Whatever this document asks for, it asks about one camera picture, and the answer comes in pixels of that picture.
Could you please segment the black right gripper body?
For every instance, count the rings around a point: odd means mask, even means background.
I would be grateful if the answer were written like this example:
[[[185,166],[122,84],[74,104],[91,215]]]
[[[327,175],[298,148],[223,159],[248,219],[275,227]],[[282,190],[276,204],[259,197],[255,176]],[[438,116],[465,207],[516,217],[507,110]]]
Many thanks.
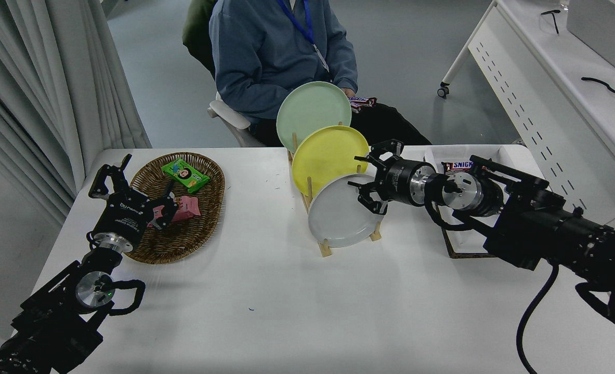
[[[379,196],[384,201],[397,201],[416,206],[410,192],[410,180],[416,172],[416,161],[402,158],[388,158],[381,168]]]

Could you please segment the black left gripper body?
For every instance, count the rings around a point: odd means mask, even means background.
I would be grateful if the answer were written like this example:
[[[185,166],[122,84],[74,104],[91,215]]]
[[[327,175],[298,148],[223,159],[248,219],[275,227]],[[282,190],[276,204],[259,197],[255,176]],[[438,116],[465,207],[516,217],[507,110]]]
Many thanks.
[[[93,239],[119,236],[131,245],[138,245],[153,218],[153,208],[146,194],[133,189],[111,194],[93,229]]]

